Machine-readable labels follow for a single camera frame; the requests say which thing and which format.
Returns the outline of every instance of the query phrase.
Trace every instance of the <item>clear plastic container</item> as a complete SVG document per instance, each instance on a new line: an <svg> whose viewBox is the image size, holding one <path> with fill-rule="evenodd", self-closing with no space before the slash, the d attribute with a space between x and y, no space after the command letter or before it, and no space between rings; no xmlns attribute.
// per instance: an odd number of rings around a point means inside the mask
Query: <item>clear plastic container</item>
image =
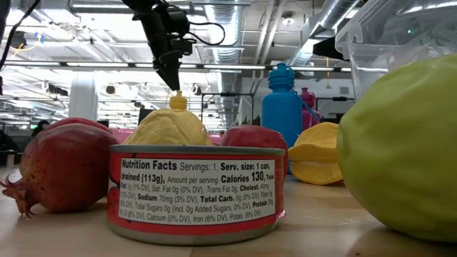
<svg viewBox="0 0 457 257"><path fill-rule="evenodd" d="M336 36L354 96L405 64L457 52L457 1L370 0Z"/></svg>

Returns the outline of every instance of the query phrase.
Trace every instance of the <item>green fruit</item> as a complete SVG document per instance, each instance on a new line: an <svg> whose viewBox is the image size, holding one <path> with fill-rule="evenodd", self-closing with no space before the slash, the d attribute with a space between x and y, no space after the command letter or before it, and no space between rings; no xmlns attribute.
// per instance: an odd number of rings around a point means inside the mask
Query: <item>green fruit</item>
<svg viewBox="0 0 457 257"><path fill-rule="evenodd" d="M457 242L457 55L375 82L342 118L338 163L353 196L386 226Z"/></svg>

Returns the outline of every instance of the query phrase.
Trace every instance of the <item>blue water bottle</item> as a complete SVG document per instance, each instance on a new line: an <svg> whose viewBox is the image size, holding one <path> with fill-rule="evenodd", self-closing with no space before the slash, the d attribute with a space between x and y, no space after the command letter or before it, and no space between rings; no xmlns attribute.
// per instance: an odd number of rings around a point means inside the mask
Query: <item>blue water bottle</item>
<svg viewBox="0 0 457 257"><path fill-rule="evenodd" d="M291 148L301 134L301 99L293 90L295 75L286 64L278 64L268 75L273 91L262 99L261 125L281 133Z"/></svg>

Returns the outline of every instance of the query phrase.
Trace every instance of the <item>wooden table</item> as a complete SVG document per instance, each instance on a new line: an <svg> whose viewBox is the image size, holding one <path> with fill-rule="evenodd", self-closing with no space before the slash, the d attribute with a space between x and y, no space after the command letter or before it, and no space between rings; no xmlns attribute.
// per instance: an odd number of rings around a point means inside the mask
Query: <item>wooden table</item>
<svg viewBox="0 0 457 257"><path fill-rule="evenodd" d="M0 178L3 180L7 173L0 170ZM139 243L112 233L106 227L105 201L97 203L91 212L65 215L49 214L38 206L34 209L38 216L26 219L20 217L14 200L2 195L0 256L457 256L457 246L417 241L388 230L352 198L343 184L312 186L288 178L285 195L287 216L269 235L226 246L195 248Z"/></svg>

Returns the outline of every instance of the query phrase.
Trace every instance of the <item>can lid rim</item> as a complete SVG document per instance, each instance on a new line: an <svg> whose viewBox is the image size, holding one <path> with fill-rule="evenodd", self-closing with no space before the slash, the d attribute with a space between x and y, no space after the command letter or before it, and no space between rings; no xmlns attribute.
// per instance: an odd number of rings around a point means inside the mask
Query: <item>can lid rim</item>
<svg viewBox="0 0 457 257"><path fill-rule="evenodd" d="M160 146L160 145L113 145L112 153L176 153L211 155L269 155L284 156L286 151L278 148L233 147L233 146Z"/></svg>

